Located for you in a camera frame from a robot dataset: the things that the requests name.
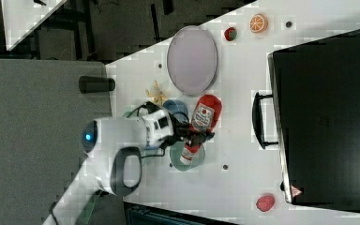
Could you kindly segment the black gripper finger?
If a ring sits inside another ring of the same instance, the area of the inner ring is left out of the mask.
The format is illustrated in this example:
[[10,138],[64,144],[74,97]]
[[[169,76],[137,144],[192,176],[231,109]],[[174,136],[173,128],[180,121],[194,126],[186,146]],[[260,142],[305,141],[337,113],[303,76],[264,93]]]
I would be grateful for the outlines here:
[[188,144],[202,144],[211,140],[214,136],[214,132],[199,132],[187,129],[183,134],[183,139]]
[[189,122],[178,122],[176,124],[177,129],[192,129],[192,125]]

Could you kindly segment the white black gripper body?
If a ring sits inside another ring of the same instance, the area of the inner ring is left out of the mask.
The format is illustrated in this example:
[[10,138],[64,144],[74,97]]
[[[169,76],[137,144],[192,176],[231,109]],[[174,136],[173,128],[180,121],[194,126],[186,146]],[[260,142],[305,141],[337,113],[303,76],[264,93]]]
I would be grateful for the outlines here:
[[161,147],[176,139],[178,121],[167,109],[159,106],[147,106],[147,114],[142,116],[146,126],[147,146]]

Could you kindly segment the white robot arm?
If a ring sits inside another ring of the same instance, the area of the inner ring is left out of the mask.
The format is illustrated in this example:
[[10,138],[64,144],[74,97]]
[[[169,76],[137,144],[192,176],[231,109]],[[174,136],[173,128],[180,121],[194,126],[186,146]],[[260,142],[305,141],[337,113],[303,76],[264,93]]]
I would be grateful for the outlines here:
[[214,137],[213,131],[199,131],[162,106],[147,101],[142,107],[145,113],[133,111],[88,124],[82,134],[86,159],[42,225],[75,225],[96,192],[119,197],[134,192],[142,181],[142,160],[153,158],[155,151],[180,142],[199,148]]

